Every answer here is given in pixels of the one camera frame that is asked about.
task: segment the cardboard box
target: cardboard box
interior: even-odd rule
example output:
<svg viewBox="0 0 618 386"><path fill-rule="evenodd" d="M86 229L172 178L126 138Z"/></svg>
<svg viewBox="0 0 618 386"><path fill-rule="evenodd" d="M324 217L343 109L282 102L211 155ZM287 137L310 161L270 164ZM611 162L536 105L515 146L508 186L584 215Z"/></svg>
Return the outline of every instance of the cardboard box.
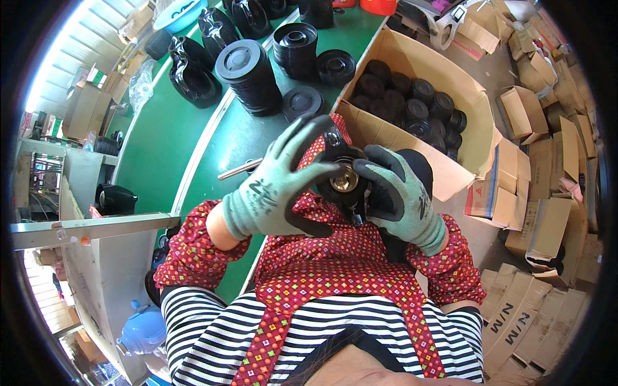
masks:
<svg viewBox="0 0 618 386"><path fill-rule="evenodd" d="M510 53L515 61L523 58L524 55L534 52L536 46L526 30L515 31L509 38Z"/></svg>
<svg viewBox="0 0 618 386"><path fill-rule="evenodd" d="M521 374L524 369L524 363L521 363L515 357L510 356L502 367L500 367L500 371L491 377L489 384L499 386L513 386L513 384L525 385L526 383L520 381Z"/></svg>
<svg viewBox="0 0 618 386"><path fill-rule="evenodd" d="M590 170L588 179L586 180L586 195L588 196L588 230L590 233L597 233L599 229L596 223L596 174L599 172L599 159L593 158L588 160L588 168Z"/></svg>
<svg viewBox="0 0 618 386"><path fill-rule="evenodd" d="M112 72L108 75L103 84L103 92L109 93L116 104L120 104L122 97L129 88L130 77L119 72Z"/></svg>
<svg viewBox="0 0 618 386"><path fill-rule="evenodd" d="M489 291L497 275L498 273L496 271L490 271L489 269L483 270L481 274L481 287L483 287L485 292Z"/></svg>
<svg viewBox="0 0 618 386"><path fill-rule="evenodd" d="M481 46L476 44L474 41L468 39L466 36L463 36L459 32L455 33L455 38L451 42L451 45L462 50L467 56L470 56L472 59L479 61L483 56L487 54Z"/></svg>
<svg viewBox="0 0 618 386"><path fill-rule="evenodd" d="M536 225L536 215L538 213L539 201L529 201L526 206L526 214L523 220L521 231L511 230L504 243L504 246L515 256L525 258L526 251L530 247L532 234Z"/></svg>
<svg viewBox="0 0 618 386"><path fill-rule="evenodd" d="M529 145L547 135L549 128L536 95L523 87L513 86L500 95L509 116L513 139L527 136L522 145Z"/></svg>
<svg viewBox="0 0 618 386"><path fill-rule="evenodd" d="M553 369L554 366L558 362L560 362L560 360L564 356L564 353L571 346L571 343L573 342L573 339L577 335L577 332L579 331L580 327L582 326L582 322L583 322L584 318L586 317L586 314L588 313L589 305L590 305L590 297L586 296L586 297L584 297L584 299L582 301L582 305L580 306L579 312L577 313L577 317L575 318L575 321L573 322L573 325L571 326L571 328L570 328L569 332L567 333L564 341L562 342L560 350L558 351L558 355L556 355L554 357L554 361L551 363L551 365L549 365L549 369L545 369L546 371L550 371L551 369Z"/></svg>
<svg viewBox="0 0 618 386"><path fill-rule="evenodd" d="M517 271L517 268L515 266L511 266L510 264L503 263L500 266L491 287L486 289L487 296L483 299L483 304L481 305L481 317L484 320L488 321L491 319L491 316L500 305L502 297L509 288Z"/></svg>
<svg viewBox="0 0 618 386"><path fill-rule="evenodd" d="M557 77L550 63L535 51L531 57L524 55L517 62L519 80L523 86L535 93L556 83Z"/></svg>
<svg viewBox="0 0 618 386"><path fill-rule="evenodd" d="M463 213L495 227L521 230L530 183L528 156L503 138L485 178L468 189Z"/></svg>
<svg viewBox="0 0 618 386"><path fill-rule="evenodd" d="M62 132L65 137L79 140L86 138L101 92L101 89L90 83L75 87L62 121Z"/></svg>
<svg viewBox="0 0 618 386"><path fill-rule="evenodd" d="M462 133L458 162L348 102L367 62L375 58L386 62L394 72L427 80L435 90L449 94L456 108L466 113L468 126ZM363 148L368 143L375 143L392 150L409 148L422 153L433 169L433 195L440 201L468 187L474 178L484 178L491 168L491 153L501 136L495 129L485 89L449 59L405 35L381 30L367 47L354 79L343 89L338 100L336 112L345 119L355 146Z"/></svg>
<svg viewBox="0 0 618 386"><path fill-rule="evenodd" d="M118 37L123 44L137 43L138 37L142 29L152 24L155 5L149 0L143 1L135 7L133 12L127 16L120 28L118 28Z"/></svg>
<svg viewBox="0 0 618 386"><path fill-rule="evenodd" d="M560 117L569 118L569 115L562 108L559 102L555 102L549 106L547 106L544 110L545 116L547 118L547 123L552 133L556 133L562 130L560 126Z"/></svg>
<svg viewBox="0 0 618 386"><path fill-rule="evenodd" d="M566 292L555 288L548 292L528 331L515 347L513 352L515 357L526 364L530 363L549 332L552 331L566 295Z"/></svg>
<svg viewBox="0 0 618 386"><path fill-rule="evenodd" d="M528 263L537 269L545 270L533 274L537 279L564 290L575 285L575 270L583 253L587 224L586 212L577 200L552 197L539 201L535 229L526 251ZM549 261L555 257L561 244L565 249L562 275L558 275L555 269L529 260L536 258Z"/></svg>
<svg viewBox="0 0 618 386"><path fill-rule="evenodd" d="M573 77L575 87L579 92L579 95L583 101L584 106L586 107L586 110L594 110L595 100L592 97L590 86L588 86L588 82L586 81L586 76L584 76L582 68L579 65L572 65L571 67L569 67L569 72Z"/></svg>
<svg viewBox="0 0 618 386"><path fill-rule="evenodd" d="M41 263L44 266L52 266L56 261L62 261L62 250L60 248L48 248L39 251Z"/></svg>
<svg viewBox="0 0 618 386"><path fill-rule="evenodd" d="M109 102L112 100L112 96L108 93L101 93L99 100L96 102L95 110L92 112L90 123L88 124L88 131L99 134L101 126L105 120L105 115L109 110Z"/></svg>
<svg viewBox="0 0 618 386"><path fill-rule="evenodd" d="M539 99L539 103L541 104L541 107L544 109L547 106L550 106L554 103L558 102L558 98L556 98L556 94L554 93L554 90L551 90L549 92L549 94L547 94L545 97Z"/></svg>
<svg viewBox="0 0 618 386"><path fill-rule="evenodd" d="M573 122L560 117L561 131L554 133L554 157L551 165L549 189L560 192L560 178L579 181L577 129Z"/></svg>
<svg viewBox="0 0 618 386"><path fill-rule="evenodd" d="M551 163L554 159L554 140L534 142L528 148L530 158L530 195L528 201L538 201L550 197Z"/></svg>
<svg viewBox="0 0 618 386"><path fill-rule="evenodd" d="M551 289L551 284L535 279L530 284L519 307L510 310L513 311L512 322L510 324L507 324L506 321L501 321L503 314L509 311L507 307L505 307L499 315L494 315L495 322L490 322L489 324L491 327L483 331L483 369L489 375L500 370L500 367L509 359L532 325L532 322L543 304L545 295ZM502 301L502 305L507 304L511 303L506 303L506 300ZM493 347L490 347L492 340L495 340L495 344Z"/></svg>
<svg viewBox="0 0 618 386"><path fill-rule="evenodd" d="M583 245L582 256L575 269L575 278L577 280L596 284L599 278L602 254L603 244L599 241L598 236L593 233L588 233Z"/></svg>
<svg viewBox="0 0 618 386"><path fill-rule="evenodd" d="M551 365L556 356L558 356L562 344L575 325L575 320L585 297L586 294L580 291L569 290L567 292L555 323L547 337L543 340L543 344L540 345L532 357L531 363L547 371L551 369Z"/></svg>
<svg viewBox="0 0 618 386"><path fill-rule="evenodd" d="M571 200L550 198L539 201L536 224L526 258L550 260L557 256L569 219Z"/></svg>
<svg viewBox="0 0 618 386"><path fill-rule="evenodd" d="M483 28L482 22L468 15L466 15L463 23L457 27L457 33L472 40L489 54L493 54L498 43L500 43L500 35L495 35L491 31Z"/></svg>
<svg viewBox="0 0 618 386"><path fill-rule="evenodd" d="M532 14L529 21L538 32L543 44L549 50L557 49L561 44L566 43L564 36L544 9L540 9L537 13Z"/></svg>
<svg viewBox="0 0 618 386"><path fill-rule="evenodd" d="M581 114L575 114L569 117L569 120L575 124L577 128L577 132L579 133L579 137L582 139L585 149L586 149L586 157L595 158L596 157L596 148L595 141L592 139L592 128L590 127L590 122L588 121L588 117Z"/></svg>
<svg viewBox="0 0 618 386"><path fill-rule="evenodd" d="M584 106L582 97L579 95L577 85L571 75L567 62L564 59L557 61L554 64L554 68L558 75L558 82L554 86L554 94L556 94L556 98L564 110L568 115L576 111L584 112L586 107Z"/></svg>
<svg viewBox="0 0 618 386"><path fill-rule="evenodd" d="M534 282L534 276L516 272L498 307L489 318L489 325L483 330L483 356L489 353L499 337L517 315L517 310Z"/></svg>

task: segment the striped shirt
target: striped shirt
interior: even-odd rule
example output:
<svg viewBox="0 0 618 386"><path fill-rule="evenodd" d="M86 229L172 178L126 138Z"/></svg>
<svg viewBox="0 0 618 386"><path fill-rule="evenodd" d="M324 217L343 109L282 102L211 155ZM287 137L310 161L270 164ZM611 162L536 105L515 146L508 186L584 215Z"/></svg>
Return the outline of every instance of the striped shirt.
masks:
<svg viewBox="0 0 618 386"><path fill-rule="evenodd" d="M248 292L229 306L198 287L164 293L167 356L174 385L229 385L255 336L265 306ZM483 381L482 320L478 311L445 315L428 300L423 314L448 377ZM401 309L380 296L329 296L294 312L270 383L281 384L313 350L349 327L382 344L406 372L423 377Z"/></svg>

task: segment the box of black wheels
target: box of black wheels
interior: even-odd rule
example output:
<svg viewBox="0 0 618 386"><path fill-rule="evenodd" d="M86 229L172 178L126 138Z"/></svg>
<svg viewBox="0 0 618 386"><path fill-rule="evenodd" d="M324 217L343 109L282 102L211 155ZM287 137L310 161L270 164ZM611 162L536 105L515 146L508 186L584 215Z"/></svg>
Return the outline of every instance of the box of black wheels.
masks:
<svg viewBox="0 0 618 386"><path fill-rule="evenodd" d="M478 82L440 53L387 28L367 47L335 110L356 146L422 153L440 201L485 178L502 138Z"/></svg>

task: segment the metal rod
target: metal rod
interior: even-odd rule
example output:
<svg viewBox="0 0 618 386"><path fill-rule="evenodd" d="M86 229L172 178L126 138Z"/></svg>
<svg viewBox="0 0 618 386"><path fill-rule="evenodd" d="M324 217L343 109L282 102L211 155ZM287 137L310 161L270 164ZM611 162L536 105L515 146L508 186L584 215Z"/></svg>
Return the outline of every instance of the metal rod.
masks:
<svg viewBox="0 0 618 386"><path fill-rule="evenodd" d="M13 250L43 248L79 242L82 238L103 238L175 227L179 216L169 213L134 214L102 219L10 224Z"/></svg>
<svg viewBox="0 0 618 386"><path fill-rule="evenodd" d="M262 163L263 158L258 158L255 161L248 162L244 165L240 165L238 167L233 168L232 170L228 170L225 173L221 173L217 176L219 181L223 181L226 178L229 178L233 175L237 175L242 172L246 172L249 169L253 169L254 167L258 167Z"/></svg>
<svg viewBox="0 0 618 386"><path fill-rule="evenodd" d="M66 327L66 328L64 328L64 329L62 329L60 331L56 331L52 335L54 336L54 338L60 339L62 337L67 336L68 334L72 334L75 331L78 331L78 330L80 330L82 328L83 328L82 327L82 323L79 322L79 323L75 323L74 325L70 325L70 326L68 326L68 327Z"/></svg>

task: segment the green work glove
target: green work glove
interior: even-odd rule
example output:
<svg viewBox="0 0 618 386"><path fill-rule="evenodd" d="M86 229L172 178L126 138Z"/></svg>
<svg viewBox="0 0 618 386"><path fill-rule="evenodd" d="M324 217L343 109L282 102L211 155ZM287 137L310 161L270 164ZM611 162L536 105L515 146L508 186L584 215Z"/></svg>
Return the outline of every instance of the green work glove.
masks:
<svg viewBox="0 0 618 386"><path fill-rule="evenodd" d="M345 167L314 162L296 170L298 162L315 139L333 122L328 115L313 119L304 115L292 123L268 146L264 160L234 192L223 197L223 216L232 236L309 235L329 237L328 224L312 221L292 212L300 194L316 182L344 174Z"/></svg>
<svg viewBox="0 0 618 386"><path fill-rule="evenodd" d="M395 212L368 208L367 219L391 235L417 245L427 256L440 252L446 225L442 217L433 212L431 198L408 162L379 145L367 145L365 154L369 161L355 159L353 170L386 188Z"/></svg>

